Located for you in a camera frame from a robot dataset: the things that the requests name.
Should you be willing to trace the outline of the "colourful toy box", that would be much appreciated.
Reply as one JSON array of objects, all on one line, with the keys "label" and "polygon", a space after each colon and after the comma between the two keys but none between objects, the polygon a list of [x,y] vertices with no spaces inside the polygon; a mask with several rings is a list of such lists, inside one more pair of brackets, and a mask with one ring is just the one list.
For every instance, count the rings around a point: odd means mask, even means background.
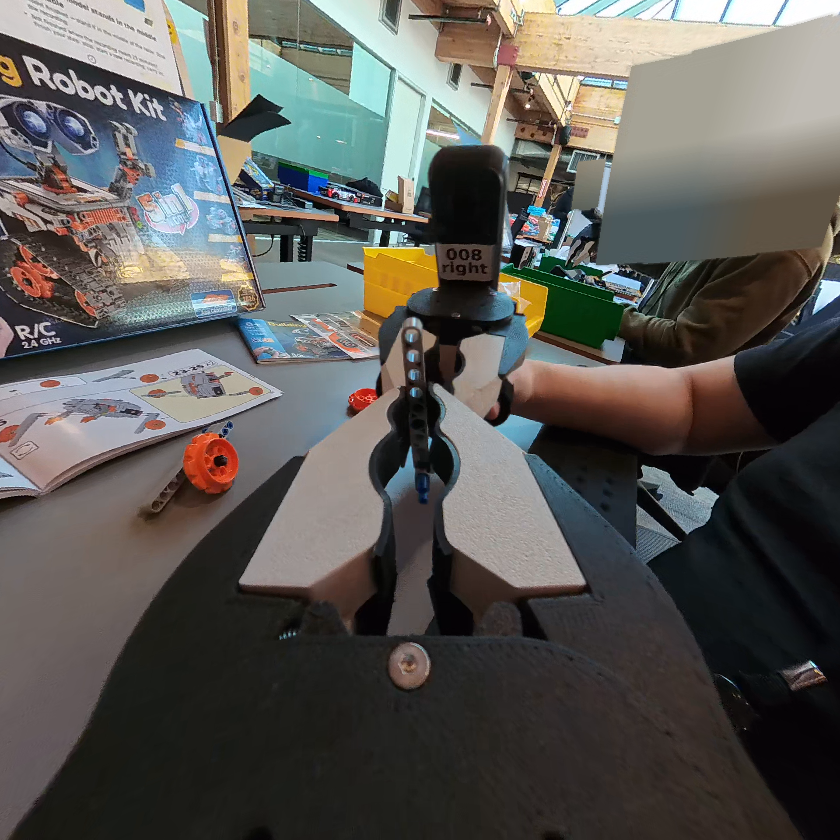
[{"label": "colourful toy box", "polygon": [[274,201],[274,182],[250,157],[243,162],[233,186],[258,202],[272,203]]}]

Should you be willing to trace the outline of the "person's black clothed torso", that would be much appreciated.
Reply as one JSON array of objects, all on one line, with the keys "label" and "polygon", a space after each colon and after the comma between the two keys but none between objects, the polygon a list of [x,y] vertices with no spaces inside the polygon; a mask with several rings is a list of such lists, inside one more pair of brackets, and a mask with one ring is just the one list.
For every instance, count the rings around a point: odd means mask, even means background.
[{"label": "person's black clothed torso", "polygon": [[[731,723],[804,838],[839,837],[838,319],[736,356],[776,442],[706,524],[649,563],[700,646]],[[779,669],[827,682],[790,692]]]}]

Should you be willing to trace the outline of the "metal clip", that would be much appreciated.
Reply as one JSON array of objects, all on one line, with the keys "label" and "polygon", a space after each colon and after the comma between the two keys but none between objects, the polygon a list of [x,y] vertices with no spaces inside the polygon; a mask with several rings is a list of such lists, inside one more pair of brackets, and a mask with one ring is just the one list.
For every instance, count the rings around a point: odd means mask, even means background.
[{"label": "metal clip", "polygon": [[781,668],[778,674],[790,692],[809,690],[827,682],[823,670],[810,659]]}]

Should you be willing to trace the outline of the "grey perforated building beam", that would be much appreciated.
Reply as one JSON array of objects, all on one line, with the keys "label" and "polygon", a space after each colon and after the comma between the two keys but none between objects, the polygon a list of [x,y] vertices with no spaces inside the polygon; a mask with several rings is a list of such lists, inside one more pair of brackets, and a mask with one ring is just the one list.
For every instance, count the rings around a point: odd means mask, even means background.
[{"label": "grey perforated building beam", "polygon": [[424,326],[419,318],[407,318],[402,325],[409,444],[414,474],[430,473],[427,381],[425,374]]}]

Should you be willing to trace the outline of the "blue and green box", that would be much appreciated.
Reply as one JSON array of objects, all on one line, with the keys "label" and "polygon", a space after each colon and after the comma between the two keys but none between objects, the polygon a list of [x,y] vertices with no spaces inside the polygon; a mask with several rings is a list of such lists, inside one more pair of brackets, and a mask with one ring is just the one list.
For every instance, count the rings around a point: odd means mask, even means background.
[{"label": "blue and green box", "polygon": [[308,193],[320,194],[321,188],[329,182],[329,175],[312,168],[279,161],[277,181]]}]

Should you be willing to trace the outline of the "robot kit box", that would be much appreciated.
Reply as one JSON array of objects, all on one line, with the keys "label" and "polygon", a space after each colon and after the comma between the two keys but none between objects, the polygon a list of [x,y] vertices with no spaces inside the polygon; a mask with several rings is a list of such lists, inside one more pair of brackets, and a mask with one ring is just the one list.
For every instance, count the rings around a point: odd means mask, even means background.
[{"label": "robot kit box", "polygon": [[1,38],[2,359],[257,312],[204,105]]}]

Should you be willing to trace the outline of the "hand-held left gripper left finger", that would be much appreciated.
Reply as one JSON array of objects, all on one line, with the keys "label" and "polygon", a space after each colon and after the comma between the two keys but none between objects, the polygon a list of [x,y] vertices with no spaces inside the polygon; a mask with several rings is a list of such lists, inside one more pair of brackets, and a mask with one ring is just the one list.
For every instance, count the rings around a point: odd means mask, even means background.
[{"label": "hand-held left gripper left finger", "polygon": [[334,605],[357,634],[385,634],[396,589],[387,484],[403,464],[403,391],[391,390],[311,448],[238,585]]}]

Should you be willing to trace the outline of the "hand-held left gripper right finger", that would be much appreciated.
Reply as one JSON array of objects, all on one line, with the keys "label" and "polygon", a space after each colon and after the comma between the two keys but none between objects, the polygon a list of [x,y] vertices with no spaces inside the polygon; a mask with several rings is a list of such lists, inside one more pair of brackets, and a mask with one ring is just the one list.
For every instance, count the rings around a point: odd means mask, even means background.
[{"label": "hand-held left gripper right finger", "polygon": [[581,595],[586,580],[534,470],[539,462],[440,385],[431,463],[444,484],[434,515],[429,592],[441,634],[472,634],[496,603]]}]

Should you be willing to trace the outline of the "person's right forearm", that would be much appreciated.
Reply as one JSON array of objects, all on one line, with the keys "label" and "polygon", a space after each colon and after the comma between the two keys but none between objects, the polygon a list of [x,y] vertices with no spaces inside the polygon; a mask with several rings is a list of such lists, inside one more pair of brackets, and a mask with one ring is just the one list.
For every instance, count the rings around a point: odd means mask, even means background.
[{"label": "person's right forearm", "polygon": [[533,387],[553,424],[649,455],[720,455],[776,445],[749,409],[734,358],[678,369],[550,365]]}]

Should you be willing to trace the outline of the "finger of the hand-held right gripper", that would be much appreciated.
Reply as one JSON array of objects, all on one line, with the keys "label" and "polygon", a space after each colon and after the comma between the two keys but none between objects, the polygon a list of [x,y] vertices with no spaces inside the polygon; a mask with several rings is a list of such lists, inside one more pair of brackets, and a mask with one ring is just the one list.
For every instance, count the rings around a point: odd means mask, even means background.
[{"label": "finger of the hand-held right gripper", "polygon": [[[403,322],[408,318],[410,317],[389,317],[380,325],[380,396],[393,389],[405,387],[402,328]],[[425,353],[426,381],[437,382],[438,336],[426,329],[424,323],[423,349]]]},{"label": "finger of the hand-held right gripper", "polygon": [[457,345],[438,339],[438,417],[442,419],[450,396],[481,419],[499,402],[499,373],[506,339],[482,333],[464,338]]}]

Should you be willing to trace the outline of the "wooden desk with black legs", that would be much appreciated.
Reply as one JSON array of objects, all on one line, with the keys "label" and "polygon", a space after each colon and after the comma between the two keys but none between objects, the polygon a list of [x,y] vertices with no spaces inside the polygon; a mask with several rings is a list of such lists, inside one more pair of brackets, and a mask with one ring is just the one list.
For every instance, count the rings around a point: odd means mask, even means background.
[{"label": "wooden desk with black legs", "polygon": [[288,208],[268,204],[237,204],[248,251],[253,259],[266,256],[279,241],[281,262],[312,261],[312,247],[319,229],[338,223],[336,213],[320,209]]}]

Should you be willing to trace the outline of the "orange wheel on grey beam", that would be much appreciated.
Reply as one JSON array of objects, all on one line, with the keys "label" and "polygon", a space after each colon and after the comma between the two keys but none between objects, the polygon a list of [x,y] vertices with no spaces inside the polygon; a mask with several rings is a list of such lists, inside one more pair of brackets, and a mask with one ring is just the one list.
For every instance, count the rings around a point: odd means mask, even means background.
[{"label": "orange wheel on grey beam", "polygon": [[[235,424],[232,421],[226,421],[218,430],[216,430],[216,429],[211,430],[210,428],[207,428],[207,429],[204,429],[199,434],[202,434],[202,433],[217,433],[217,434],[223,435],[229,441],[229,436],[231,435],[231,432],[233,431],[234,427],[235,427]],[[166,478],[166,481],[159,487],[159,489],[156,490],[156,492],[154,493],[152,498],[146,504],[144,504],[142,506],[142,508],[140,509],[140,515],[141,516],[151,517],[151,516],[154,516],[154,515],[160,513],[167,506],[167,504],[173,499],[175,494],[183,487],[192,487],[193,489],[197,490],[196,488],[193,487],[192,484],[190,484],[189,480],[187,480],[185,478],[185,475],[183,473],[183,468],[182,468],[182,462],[183,462],[183,456],[182,456],[181,464],[180,464],[178,470],[174,474],[172,474],[171,476],[168,476]],[[208,495],[208,494],[206,494],[206,493],[204,493],[200,490],[197,490],[197,491],[200,492],[200,493],[203,493],[205,495]]]}]

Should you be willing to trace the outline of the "person's right hand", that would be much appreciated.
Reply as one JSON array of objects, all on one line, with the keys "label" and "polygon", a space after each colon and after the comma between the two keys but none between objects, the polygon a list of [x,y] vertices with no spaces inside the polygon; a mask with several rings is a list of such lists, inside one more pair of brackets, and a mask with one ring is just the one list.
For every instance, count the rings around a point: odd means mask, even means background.
[{"label": "person's right hand", "polygon": [[506,383],[512,389],[509,408],[503,409],[498,402],[485,419],[491,425],[500,425],[509,416],[522,417],[540,424],[552,422],[553,409],[547,388],[552,384],[553,368],[554,365],[549,362],[525,360],[507,378]]}]

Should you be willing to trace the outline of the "printed paper sign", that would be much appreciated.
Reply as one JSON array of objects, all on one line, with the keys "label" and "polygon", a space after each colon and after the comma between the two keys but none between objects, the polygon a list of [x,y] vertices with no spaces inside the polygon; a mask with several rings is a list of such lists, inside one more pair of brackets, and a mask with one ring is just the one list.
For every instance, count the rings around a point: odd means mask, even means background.
[{"label": "printed paper sign", "polygon": [[162,1],[2,1],[1,30],[31,45],[193,98]]}]

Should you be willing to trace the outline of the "large green storage bin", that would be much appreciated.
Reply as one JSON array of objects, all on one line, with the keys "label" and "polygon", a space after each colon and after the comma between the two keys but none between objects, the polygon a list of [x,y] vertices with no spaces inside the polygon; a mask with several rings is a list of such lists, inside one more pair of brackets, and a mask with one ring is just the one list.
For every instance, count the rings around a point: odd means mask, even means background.
[{"label": "large green storage bin", "polygon": [[499,281],[518,286],[518,312],[531,336],[542,331],[593,349],[618,337],[625,310],[607,290],[512,264],[501,268]]}]

